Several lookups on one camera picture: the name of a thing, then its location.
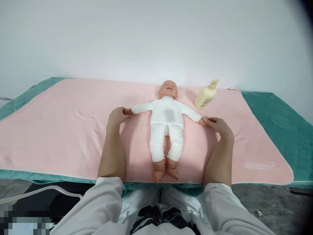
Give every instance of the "baby doll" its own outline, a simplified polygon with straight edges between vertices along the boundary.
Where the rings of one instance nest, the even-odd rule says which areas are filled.
[[[185,114],[191,120],[206,126],[202,116],[189,106],[176,101],[177,86],[173,81],[163,82],[158,91],[159,100],[151,103],[136,105],[125,111],[125,115],[140,114],[152,111],[150,127],[150,151],[154,164],[153,182],[159,183],[162,177],[168,173],[174,179],[178,180],[177,162],[182,155],[184,122],[182,114]],[[167,155],[167,167],[163,153],[164,136],[169,135],[171,140],[171,149]]]

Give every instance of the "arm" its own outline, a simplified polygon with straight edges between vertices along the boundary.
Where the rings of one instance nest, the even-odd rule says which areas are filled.
[[[251,215],[231,190],[231,162],[234,134],[221,118],[205,122],[220,133],[208,165],[203,185],[207,217],[214,231],[230,234],[274,234],[261,221]]]
[[[131,111],[130,114],[134,115],[134,114],[139,114],[139,113],[151,111],[152,107],[153,107],[153,102],[151,102],[151,103],[147,102],[147,103],[136,105],[128,111]]]
[[[234,134],[221,118],[210,118],[206,123],[220,133],[221,139],[215,146],[204,173],[204,187],[208,183],[223,183],[231,187],[232,149]]]
[[[206,125],[204,123],[204,121],[202,120],[202,116],[201,114],[197,113],[195,110],[193,110],[192,108],[190,108],[189,106],[183,104],[183,103],[180,103],[178,102],[178,106],[182,112],[182,114],[185,114],[188,118],[190,118],[191,120],[193,120],[194,122],[197,122],[201,125]]]
[[[52,229],[51,235],[93,234],[122,210],[123,183],[119,177],[98,178],[96,185]]]
[[[123,114],[124,110],[116,108],[109,116],[96,185],[85,193],[51,234],[92,234],[108,221],[117,222],[122,209],[125,176],[120,124],[130,117]]]
[[[120,125],[130,115],[124,115],[126,109],[116,108],[109,116],[98,177],[119,177],[124,182],[125,153],[120,136]]]

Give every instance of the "doll head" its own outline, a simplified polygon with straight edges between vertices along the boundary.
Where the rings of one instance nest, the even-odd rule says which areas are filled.
[[[178,95],[176,83],[171,80],[163,82],[158,91],[158,95],[160,99],[164,96],[171,96],[173,99],[176,99]]]

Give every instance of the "doll arm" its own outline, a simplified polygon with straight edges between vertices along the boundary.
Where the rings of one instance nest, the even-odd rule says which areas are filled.
[[[202,120],[201,114],[199,114],[198,112],[196,112],[195,110],[193,110],[189,106],[187,106],[183,103],[180,103],[180,102],[178,102],[178,106],[180,107],[182,114],[185,114],[191,120],[193,120],[195,122],[199,122]]]
[[[139,104],[139,105],[132,107],[131,111],[133,112],[133,114],[139,114],[139,113],[151,111],[152,107],[153,107],[153,102],[151,103],[147,102],[147,103]]]

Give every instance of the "white sleeve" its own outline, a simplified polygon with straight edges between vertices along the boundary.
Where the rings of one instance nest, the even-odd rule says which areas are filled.
[[[136,105],[136,106],[132,107],[131,110],[132,110],[133,114],[139,114],[139,113],[151,111],[152,106],[153,106],[153,102],[151,102],[151,103],[147,102],[147,103]]]
[[[108,221],[116,223],[122,209],[122,192],[119,177],[98,178],[51,234],[92,234]]]
[[[182,114],[185,114],[188,118],[190,118],[191,120],[198,122],[202,116],[201,114],[197,113],[195,110],[193,110],[192,108],[190,108],[189,106],[178,102],[178,106],[182,112]]]
[[[214,231],[241,234],[275,235],[265,224],[251,215],[222,183],[210,183],[204,189],[205,211]]]

